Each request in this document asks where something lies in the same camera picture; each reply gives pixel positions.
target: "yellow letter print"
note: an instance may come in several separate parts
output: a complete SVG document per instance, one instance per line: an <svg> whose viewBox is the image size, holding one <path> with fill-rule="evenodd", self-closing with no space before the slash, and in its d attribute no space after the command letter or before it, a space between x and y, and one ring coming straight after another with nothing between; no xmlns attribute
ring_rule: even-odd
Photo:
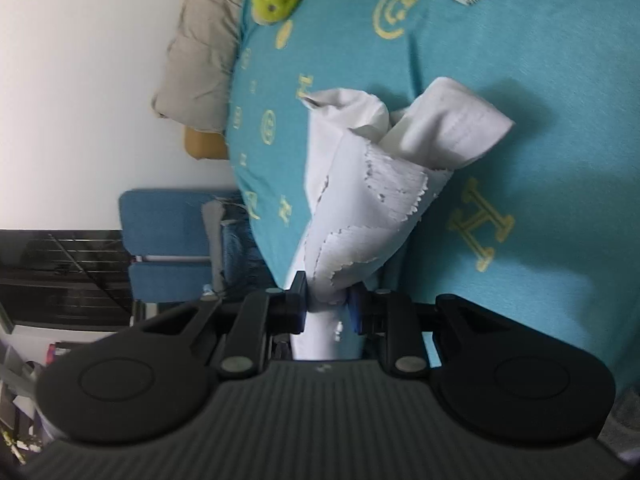
<svg viewBox="0 0 640 480"><path fill-rule="evenodd" d="M242 68L242 70L246 70L247 68L249 68L250 61L251 61L251 49L246 48L242 53L242 57L240 59L240 68Z"/></svg>
<svg viewBox="0 0 640 480"><path fill-rule="evenodd" d="M273 144L273 141L276 138L276 114L273 110L267 110L262 115L260 134L262 136L262 142L268 146Z"/></svg>
<svg viewBox="0 0 640 480"><path fill-rule="evenodd" d="M455 209L449 217L447 229L460 233L462 239L478 257L476 270L485 272L494 259L495 249L492 247L484 247L476 237L473 236L472 232L485 222L490 221L495 226L495 239L503 243L513 229L515 219L511 215L500 215L495 207L480 194L478 191L478 181L474 178L470 178L462 190L462 202L465 204L473 203L478 208L478 211L469 218L464 218L462 209Z"/></svg>
<svg viewBox="0 0 640 480"><path fill-rule="evenodd" d="M404 34L399 22L418 0L380 0L373 11L373 29L384 40L394 40Z"/></svg>
<svg viewBox="0 0 640 480"><path fill-rule="evenodd" d="M302 75L298 76L298 90L296 90L296 97L300 99L304 97L308 88L314 83L314 77L312 75Z"/></svg>
<svg viewBox="0 0 640 480"><path fill-rule="evenodd" d="M234 109L234 123L233 126L236 130L238 130L240 128L240 126L242 126L242 108L237 106Z"/></svg>
<svg viewBox="0 0 640 480"><path fill-rule="evenodd" d="M287 20L282 24L280 30L276 34L276 48L281 50L287 46L289 43L289 37L291 36L291 31L293 30L293 20Z"/></svg>
<svg viewBox="0 0 640 480"><path fill-rule="evenodd" d="M278 216L284 222L284 225L289 227L289 219L291 218L291 206L284 195L280 196L280 210L278 211Z"/></svg>
<svg viewBox="0 0 640 480"><path fill-rule="evenodd" d="M259 220L260 217L255 213L258 205L258 194L253 191L245 191L244 204L246 205L246 211L249 213L249 216L254 220Z"/></svg>

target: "white cloth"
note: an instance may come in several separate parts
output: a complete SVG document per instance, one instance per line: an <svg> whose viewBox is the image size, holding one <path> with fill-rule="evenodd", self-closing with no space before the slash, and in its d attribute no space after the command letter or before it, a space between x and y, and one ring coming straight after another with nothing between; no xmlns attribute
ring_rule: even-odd
<svg viewBox="0 0 640 480"><path fill-rule="evenodd" d="M436 79L391 115L377 97L356 90L315 92L302 101L309 109L305 192L312 219L290 275L303 269L320 304L339 304L345 288L378 270L452 172L483 156L513 126L449 78ZM337 317L322 318L331 323L323 328L308 317L314 330L306 339L313 344L305 342L306 330L293 339L294 354L305 348L296 358L331 354L326 346L335 345Z"/></svg>

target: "pillow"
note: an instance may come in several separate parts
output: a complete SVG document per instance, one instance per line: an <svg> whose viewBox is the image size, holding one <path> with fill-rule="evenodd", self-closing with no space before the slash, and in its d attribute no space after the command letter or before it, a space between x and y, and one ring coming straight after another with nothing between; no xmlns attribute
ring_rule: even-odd
<svg viewBox="0 0 640 480"><path fill-rule="evenodd" d="M184 150L193 158L216 158L227 160L225 137L222 134L198 132L184 127Z"/></svg>
<svg viewBox="0 0 640 480"><path fill-rule="evenodd" d="M224 131L241 7L242 0L184 1L164 79L152 100L161 117L200 132Z"/></svg>

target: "white wall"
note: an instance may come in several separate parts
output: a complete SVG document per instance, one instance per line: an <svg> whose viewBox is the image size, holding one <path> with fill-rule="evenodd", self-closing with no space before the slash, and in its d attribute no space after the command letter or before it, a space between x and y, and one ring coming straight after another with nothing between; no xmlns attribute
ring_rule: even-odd
<svg viewBox="0 0 640 480"><path fill-rule="evenodd" d="M80 330L56 330L18 325L11 334L0 328L0 340L11 345L23 361L45 364L51 343L60 341L92 342L110 335L112 332L82 332Z"/></svg>
<svg viewBox="0 0 640 480"><path fill-rule="evenodd" d="M134 187L231 187L149 102L182 0L0 0L0 229L116 229Z"/></svg>

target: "blue blanket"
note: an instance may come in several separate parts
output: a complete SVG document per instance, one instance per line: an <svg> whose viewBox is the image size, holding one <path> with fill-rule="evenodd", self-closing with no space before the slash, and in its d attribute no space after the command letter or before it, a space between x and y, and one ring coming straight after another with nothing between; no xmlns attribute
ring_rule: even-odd
<svg viewBox="0 0 640 480"><path fill-rule="evenodd" d="M227 139L276 282L310 218L298 92L363 89L394 110L449 76L516 127L428 210L402 288L416 300L466 296L632 380L639 16L640 0L303 0L288 22L259 27L245 9Z"/></svg>

